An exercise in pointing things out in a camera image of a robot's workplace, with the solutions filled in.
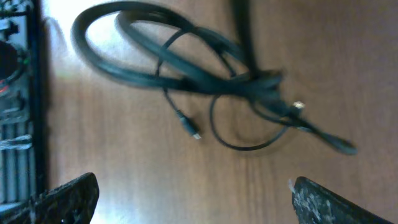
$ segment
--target black cable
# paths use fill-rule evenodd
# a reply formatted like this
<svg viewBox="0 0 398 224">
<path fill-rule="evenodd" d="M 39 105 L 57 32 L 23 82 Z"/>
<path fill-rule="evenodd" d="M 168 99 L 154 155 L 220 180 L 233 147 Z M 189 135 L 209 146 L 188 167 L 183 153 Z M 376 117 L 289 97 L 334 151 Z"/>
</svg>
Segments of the black cable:
<svg viewBox="0 0 398 224">
<path fill-rule="evenodd" d="M 249 17 L 248 4 L 239 7 L 238 2 L 235 1 L 233 2 L 233 9 L 242 46 L 232 43 L 216 32 L 201 27 L 195 27 L 186 18 L 164 7 L 131 1 L 101 4 L 83 11 L 73 23 L 72 37 L 77 49 L 93 66 L 125 84 L 163 88 L 166 99 L 176 111 L 178 111 L 178 109 L 169 97 L 168 90 L 182 90 L 207 95 L 234 95 L 243 97 L 252 105 L 251 107 L 254 108 L 254 112 L 264 119 L 312 133 L 333 146 L 333 148 L 339 152 L 345 154 L 356 154 L 357 150 L 351 143 L 320 131 L 317 127 L 301 118 L 297 110 L 287 106 L 283 102 L 278 88 L 279 83 L 282 81 L 281 75 L 274 75 L 274 73 L 270 71 L 260 71 L 256 65 L 254 54 L 252 52 L 251 36 L 249 35 L 250 30 L 247 28 Z M 122 11 L 122 13 L 117 16 L 121 30 L 131 40 L 135 41 L 141 47 L 159 58 L 158 69 L 160 69 L 163 61 L 166 61 L 169 65 L 183 72 L 184 77 L 181 79 L 160 77 L 158 70 L 157 75 L 128 70 L 100 57 L 88 45 L 85 36 L 86 30 L 90 24 L 98 18 L 117 11 Z M 158 22 L 167 26 L 179 28 L 180 33 L 175 34 L 168 41 L 169 44 L 184 33 L 191 33 L 201 38 L 201 40 L 213 49 L 229 70 L 233 71 L 224 58 L 224 54 L 230 54 L 230 56 L 247 66 L 249 73 L 236 75 L 235 71 L 233 71 L 230 72 L 232 76 L 232 79 L 230 80 L 217 78 L 216 75 L 211 72 L 206 71 L 183 57 L 167 50 L 168 46 L 160 46 L 151 38 L 139 32 L 136 28 L 131 26 L 131 24 L 136 21 Z M 216 98 L 212 102 L 211 110 L 214 107 L 215 100 Z M 275 117 L 261 113 L 259 110 L 256 110 L 253 105 L 260 105 L 275 114 Z M 210 118 L 212 130 L 214 132 L 215 128 L 213 124 L 212 111 L 210 113 Z M 225 146 L 232 147 L 233 149 L 254 149 L 251 149 L 250 147 L 234 147 L 220 139 L 216 132 L 215 136 Z"/>
</svg>

